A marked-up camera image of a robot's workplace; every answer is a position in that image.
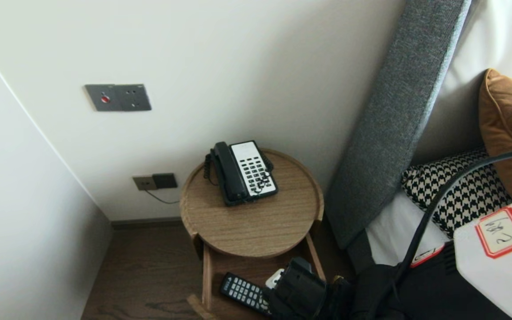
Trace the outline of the grey fabric bed frame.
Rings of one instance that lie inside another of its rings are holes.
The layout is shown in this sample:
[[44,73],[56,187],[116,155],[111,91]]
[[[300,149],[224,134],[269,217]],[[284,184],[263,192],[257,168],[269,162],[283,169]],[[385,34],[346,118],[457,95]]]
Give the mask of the grey fabric bed frame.
[[372,257],[372,250],[366,229],[358,233],[354,240],[347,246],[346,251],[356,275],[376,265]]

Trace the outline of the orange-brown velvet cushion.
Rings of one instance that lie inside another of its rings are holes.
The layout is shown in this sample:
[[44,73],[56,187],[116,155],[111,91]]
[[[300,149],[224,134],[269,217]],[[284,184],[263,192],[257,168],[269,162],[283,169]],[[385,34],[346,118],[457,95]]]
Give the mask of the orange-brown velvet cushion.
[[[481,136],[490,156],[512,151],[512,78],[490,68],[484,73],[478,93]],[[512,198],[512,159],[494,164]]]

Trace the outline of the black white houndstooth pillow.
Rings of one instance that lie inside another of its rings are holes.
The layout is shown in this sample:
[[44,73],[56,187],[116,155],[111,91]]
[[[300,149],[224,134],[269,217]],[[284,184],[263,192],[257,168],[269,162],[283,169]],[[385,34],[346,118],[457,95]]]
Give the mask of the black white houndstooth pillow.
[[[457,172],[488,156],[482,146],[441,160],[413,165],[402,173],[402,190],[425,211],[443,185]],[[494,165],[490,164],[469,173],[455,184],[438,205],[432,220],[451,239],[457,228],[511,203],[512,198]]]

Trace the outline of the grey fabric headboard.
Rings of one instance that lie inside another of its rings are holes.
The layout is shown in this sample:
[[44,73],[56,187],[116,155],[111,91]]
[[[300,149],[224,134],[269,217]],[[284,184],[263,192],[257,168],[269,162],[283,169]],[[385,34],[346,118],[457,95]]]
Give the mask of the grey fabric headboard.
[[472,0],[407,0],[325,200],[349,247],[392,200],[414,157]]

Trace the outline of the beige upholstered headboard panel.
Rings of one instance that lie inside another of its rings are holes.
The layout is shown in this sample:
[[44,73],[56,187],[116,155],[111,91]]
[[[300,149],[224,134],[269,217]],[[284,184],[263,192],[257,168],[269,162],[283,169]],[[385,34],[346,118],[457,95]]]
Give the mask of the beige upholstered headboard panel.
[[484,69],[446,75],[412,165],[424,164],[483,144],[478,124],[478,91]]

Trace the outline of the black telephone base white keypad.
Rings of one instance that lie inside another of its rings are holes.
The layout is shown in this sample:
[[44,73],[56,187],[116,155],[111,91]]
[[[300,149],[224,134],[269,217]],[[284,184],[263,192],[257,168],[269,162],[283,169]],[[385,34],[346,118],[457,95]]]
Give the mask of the black telephone base white keypad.
[[[279,187],[272,176],[274,166],[254,140],[227,145],[236,159],[249,192],[248,199],[243,203],[251,203],[278,194]],[[204,178],[211,184],[219,186],[216,169],[211,158],[211,150],[205,157]]]

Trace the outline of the dark grey power socket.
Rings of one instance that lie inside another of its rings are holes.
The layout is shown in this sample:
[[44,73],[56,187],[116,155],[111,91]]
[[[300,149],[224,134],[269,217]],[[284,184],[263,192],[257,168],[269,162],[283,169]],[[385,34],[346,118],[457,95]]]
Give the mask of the dark grey power socket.
[[155,188],[157,190],[178,187],[176,176],[174,173],[152,174],[151,178],[154,181]]

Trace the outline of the grey wall switch panel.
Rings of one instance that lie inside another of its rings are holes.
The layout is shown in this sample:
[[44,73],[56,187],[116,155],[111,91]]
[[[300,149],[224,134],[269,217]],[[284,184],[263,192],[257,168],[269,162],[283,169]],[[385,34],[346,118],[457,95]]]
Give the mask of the grey wall switch panel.
[[98,112],[141,112],[152,109],[144,84],[86,84]]

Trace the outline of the black TV remote control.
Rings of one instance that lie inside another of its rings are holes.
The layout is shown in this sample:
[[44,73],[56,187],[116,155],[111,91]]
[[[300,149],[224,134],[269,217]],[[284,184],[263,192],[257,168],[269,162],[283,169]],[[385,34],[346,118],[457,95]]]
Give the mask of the black TV remote control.
[[220,293],[264,316],[272,316],[268,300],[264,297],[264,290],[233,273],[227,272],[224,275],[220,284]]

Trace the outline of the black telephone handset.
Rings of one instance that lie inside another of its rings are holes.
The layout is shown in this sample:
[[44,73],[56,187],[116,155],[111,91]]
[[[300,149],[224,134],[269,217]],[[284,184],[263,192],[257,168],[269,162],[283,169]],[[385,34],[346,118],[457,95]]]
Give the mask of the black telephone handset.
[[238,205],[248,199],[249,191],[244,177],[229,146],[225,142],[218,142],[211,149],[211,158],[225,205]]

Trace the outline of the beige wall data socket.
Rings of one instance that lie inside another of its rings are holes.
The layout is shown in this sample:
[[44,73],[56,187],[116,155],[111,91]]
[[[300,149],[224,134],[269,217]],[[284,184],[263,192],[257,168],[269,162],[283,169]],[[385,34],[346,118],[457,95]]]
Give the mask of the beige wall data socket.
[[140,191],[158,190],[158,186],[152,176],[133,176],[132,180]]

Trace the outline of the brown wooden baseboard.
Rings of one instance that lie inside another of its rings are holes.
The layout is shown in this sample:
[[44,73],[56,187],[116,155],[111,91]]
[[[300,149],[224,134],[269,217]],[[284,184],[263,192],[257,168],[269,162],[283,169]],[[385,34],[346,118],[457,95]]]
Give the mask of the brown wooden baseboard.
[[162,228],[183,225],[179,217],[159,217],[151,219],[119,220],[110,223],[114,231],[134,230],[143,228]]

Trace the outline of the white bed sheet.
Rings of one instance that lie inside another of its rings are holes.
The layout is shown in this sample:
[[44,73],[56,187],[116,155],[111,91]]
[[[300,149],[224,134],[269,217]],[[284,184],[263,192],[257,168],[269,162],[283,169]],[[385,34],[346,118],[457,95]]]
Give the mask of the white bed sheet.
[[[403,190],[366,227],[372,257],[377,264],[395,266],[404,260],[424,211]],[[411,268],[432,259],[451,238],[430,221],[420,241]]]

